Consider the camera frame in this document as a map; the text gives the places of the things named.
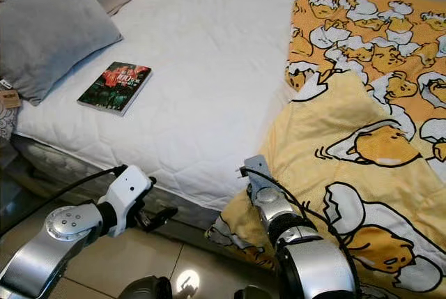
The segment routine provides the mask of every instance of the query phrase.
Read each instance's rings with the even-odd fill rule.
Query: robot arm
[[[110,185],[98,205],[91,202],[52,211],[40,232],[0,273],[0,298],[46,298],[68,261],[84,247],[100,236],[120,235],[136,224],[135,218],[142,221],[142,199],[154,183],[154,178],[130,166]],[[150,225],[147,218],[143,221]]]
[[[240,168],[249,176],[248,195],[259,211],[279,262],[282,299],[356,298],[352,267],[341,250],[291,207],[271,180],[265,158],[254,156]]]

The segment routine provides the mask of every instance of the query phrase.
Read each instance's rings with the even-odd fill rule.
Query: book
[[[151,75],[149,67],[113,62],[77,102],[123,116]]]

